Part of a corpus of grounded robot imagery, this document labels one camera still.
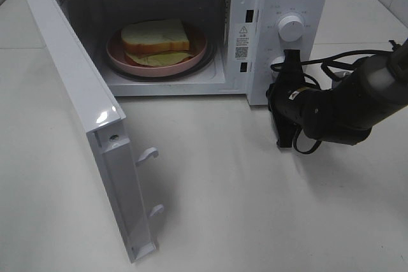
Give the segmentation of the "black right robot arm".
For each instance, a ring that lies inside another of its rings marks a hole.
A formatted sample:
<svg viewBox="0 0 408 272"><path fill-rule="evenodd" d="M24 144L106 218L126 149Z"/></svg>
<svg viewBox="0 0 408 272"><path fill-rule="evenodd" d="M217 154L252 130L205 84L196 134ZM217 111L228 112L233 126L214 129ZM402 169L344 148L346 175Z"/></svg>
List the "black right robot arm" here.
<svg viewBox="0 0 408 272"><path fill-rule="evenodd" d="M372 127L407 106L407 43L392 49L353 50L302 61L287 49L284 61L272 64L277 77L266 98L279 148L297 148L304 133L315 141L355 145Z"/></svg>

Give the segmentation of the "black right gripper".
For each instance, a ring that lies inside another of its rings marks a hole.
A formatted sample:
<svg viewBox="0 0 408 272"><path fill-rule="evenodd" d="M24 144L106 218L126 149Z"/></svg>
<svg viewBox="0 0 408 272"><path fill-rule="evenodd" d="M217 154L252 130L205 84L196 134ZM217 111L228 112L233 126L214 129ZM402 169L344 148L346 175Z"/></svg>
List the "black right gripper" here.
<svg viewBox="0 0 408 272"><path fill-rule="evenodd" d="M266 98L272 114L273 128L279 148L291 148L296 131L300 126L300 107L291 97L303 83L300 51L284 51L284 63L278 77L270 84Z"/></svg>

